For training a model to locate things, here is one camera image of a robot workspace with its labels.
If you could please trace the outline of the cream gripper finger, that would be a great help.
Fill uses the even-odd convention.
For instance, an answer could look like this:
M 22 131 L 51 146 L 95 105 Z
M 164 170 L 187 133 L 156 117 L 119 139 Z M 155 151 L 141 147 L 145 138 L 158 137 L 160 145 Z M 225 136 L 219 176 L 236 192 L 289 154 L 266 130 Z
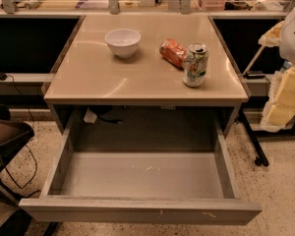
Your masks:
M 262 115 L 261 128 L 274 133 L 295 116 L 295 65 L 274 73 Z
M 281 30 L 284 22 L 281 21 L 264 33 L 259 39 L 259 45 L 265 47 L 279 46 L 281 43 Z

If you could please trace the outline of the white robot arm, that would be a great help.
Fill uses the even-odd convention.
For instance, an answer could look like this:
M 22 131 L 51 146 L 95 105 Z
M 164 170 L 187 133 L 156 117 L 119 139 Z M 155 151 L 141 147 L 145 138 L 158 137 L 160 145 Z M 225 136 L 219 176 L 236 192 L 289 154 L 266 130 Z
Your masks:
M 261 127 L 275 133 L 295 116 L 295 7 L 282 23 L 276 24 L 259 39 L 259 44 L 262 47 L 278 46 L 280 57 L 291 63 L 287 70 L 274 73 L 263 110 Z

